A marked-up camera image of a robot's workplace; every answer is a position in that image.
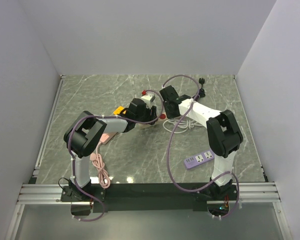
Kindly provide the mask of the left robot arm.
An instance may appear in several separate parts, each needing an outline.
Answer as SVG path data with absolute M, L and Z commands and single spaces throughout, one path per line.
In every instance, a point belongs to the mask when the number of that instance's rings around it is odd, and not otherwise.
M 154 125 L 156 118 L 155 96 L 150 93 L 134 98 L 128 108 L 114 118 L 98 119 L 91 112 L 83 111 L 63 137 L 71 155 L 69 187 L 72 195 L 78 201 L 84 201 L 93 193 L 88 157 L 96 150 L 103 134 L 127 133 L 137 123 Z

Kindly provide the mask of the beige red power strip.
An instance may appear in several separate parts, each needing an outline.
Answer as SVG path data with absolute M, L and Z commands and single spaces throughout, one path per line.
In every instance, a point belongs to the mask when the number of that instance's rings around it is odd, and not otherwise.
M 145 129 L 145 128 L 149 128 L 149 127 L 154 127 L 156 125 L 159 125 L 159 124 L 162 124 L 164 121 L 166 121 L 168 118 L 167 118 L 167 115 L 165 112 L 163 112 L 159 118 L 155 121 L 155 122 L 152 122 L 151 124 L 141 124 L 141 123 L 136 123 L 135 124 L 135 127 L 137 129 Z

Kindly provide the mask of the yellow cube socket adapter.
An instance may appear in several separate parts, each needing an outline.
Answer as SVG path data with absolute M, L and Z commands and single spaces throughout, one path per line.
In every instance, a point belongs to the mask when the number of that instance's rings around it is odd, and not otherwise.
M 128 108 L 127 107 L 123 107 L 123 106 L 119 106 L 114 112 L 113 114 L 116 117 L 126 117 L 126 113 L 127 113 Z

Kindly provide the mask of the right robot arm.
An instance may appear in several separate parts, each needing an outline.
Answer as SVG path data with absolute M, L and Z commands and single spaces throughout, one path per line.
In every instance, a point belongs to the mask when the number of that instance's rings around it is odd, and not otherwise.
M 170 169 L 170 147 L 176 130 L 174 127 L 166 149 L 166 166 L 170 180 L 175 187 L 187 193 L 200 192 L 210 186 L 211 197 L 216 200 L 222 199 L 227 194 L 226 184 L 229 184 L 232 178 L 238 181 L 233 173 L 233 163 L 244 138 L 235 115 L 228 109 L 219 111 L 209 108 L 188 95 L 179 96 L 171 85 L 164 87 L 159 93 L 168 117 L 179 117 L 179 121 L 187 117 L 206 128 L 208 143 L 214 152 L 214 166 L 210 182 L 197 189 L 181 187 L 173 178 Z

